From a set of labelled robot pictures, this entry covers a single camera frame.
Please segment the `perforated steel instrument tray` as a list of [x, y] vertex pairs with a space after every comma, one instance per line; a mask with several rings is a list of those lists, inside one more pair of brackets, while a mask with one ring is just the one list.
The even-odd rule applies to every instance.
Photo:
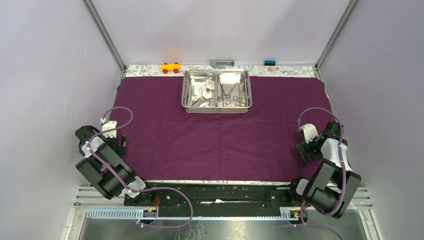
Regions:
[[[191, 97], [191, 80], [208, 79], [215, 82], [215, 90], [212, 91], [213, 97], [194, 100]], [[245, 107], [232, 106], [233, 97], [238, 93], [238, 86], [235, 87], [231, 95], [232, 103], [230, 106], [218, 106], [218, 96], [221, 94], [219, 83], [224, 84], [224, 89], [228, 93], [235, 83], [243, 83], [245, 86]], [[181, 105], [187, 113], [192, 114], [244, 114], [253, 105], [251, 81], [247, 70], [245, 69], [194, 69], [187, 70], [183, 77], [183, 87], [181, 96]]]

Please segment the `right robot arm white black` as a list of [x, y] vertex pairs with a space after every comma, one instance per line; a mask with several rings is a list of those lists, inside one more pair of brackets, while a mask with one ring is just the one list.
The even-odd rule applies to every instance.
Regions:
[[328, 122], [323, 132], [307, 123], [299, 128], [304, 141], [295, 147], [307, 166], [318, 162], [319, 166], [307, 180], [293, 179], [285, 198], [293, 206], [303, 202], [323, 215], [339, 219], [345, 213], [361, 184], [361, 176], [348, 163], [348, 143], [342, 138], [342, 126]]

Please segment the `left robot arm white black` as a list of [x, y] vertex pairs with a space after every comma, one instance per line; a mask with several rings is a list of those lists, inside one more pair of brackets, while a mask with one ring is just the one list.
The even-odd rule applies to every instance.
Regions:
[[106, 199], [111, 200], [120, 194], [136, 198], [142, 205], [148, 206], [155, 200], [155, 192], [145, 180], [124, 162], [127, 136], [119, 138], [108, 132], [96, 136], [100, 130], [84, 125], [75, 131], [79, 140], [78, 151], [83, 156], [75, 167], [85, 179]]

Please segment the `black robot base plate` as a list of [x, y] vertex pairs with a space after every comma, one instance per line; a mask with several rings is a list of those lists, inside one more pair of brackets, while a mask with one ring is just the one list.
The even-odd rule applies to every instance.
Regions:
[[231, 185], [197, 183], [153, 183], [149, 191], [131, 198], [124, 197], [124, 206], [165, 209], [167, 213], [200, 212], [207, 216], [270, 216], [278, 208], [300, 216], [302, 203], [289, 203], [289, 184]]

